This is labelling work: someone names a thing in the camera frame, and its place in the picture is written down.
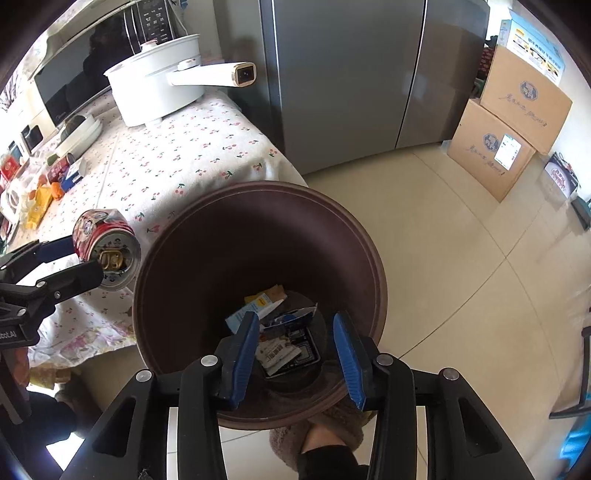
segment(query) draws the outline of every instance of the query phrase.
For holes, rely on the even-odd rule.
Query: dried plant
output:
[[[17,97],[18,74],[15,72],[10,77],[6,86],[0,92],[0,108],[8,112],[8,107],[12,105]]]

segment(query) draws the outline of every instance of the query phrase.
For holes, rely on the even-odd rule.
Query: brown cardboard box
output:
[[[534,153],[534,147],[477,100],[468,101],[447,150],[447,155],[499,202],[509,193]]]
[[[543,154],[550,152],[572,105],[560,88],[500,45],[480,103]]]

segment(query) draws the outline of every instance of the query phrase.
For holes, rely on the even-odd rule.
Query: refrigerator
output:
[[[256,64],[232,89],[306,174],[453,136],[478,72],[485,0],[215,0],[222,56]]]

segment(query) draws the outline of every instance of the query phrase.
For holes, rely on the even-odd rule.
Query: tablecloth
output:
[[[38,238],[70,235],[76,219],[91,208],[118,209],[130,223],[142,257],[166,226],[203,193],[230,183],[282,180],[305,185],[289,161],[220,90],[164,118],[157,127],[127,128],[110,93],[83,112],[103,122],[84,153],[87,174],[53,202],[36,231],[20,229],[11,249]],[[57,139],[45,145],[49,154]],[[44,264],[25,277],[38,278],[78,263],[77,256]],[[133,345],[133,292],[89,291],[57,305],[30,349],[31,366],[61,369],[107,351]]]

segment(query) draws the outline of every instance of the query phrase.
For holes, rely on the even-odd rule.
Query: crushed can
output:
[[[141,248],[133,229],[118,210],[85,211],[74,225],[72,240],[80,260],[99,261],[103,268],[100,288],[120,290],[137,275]]]

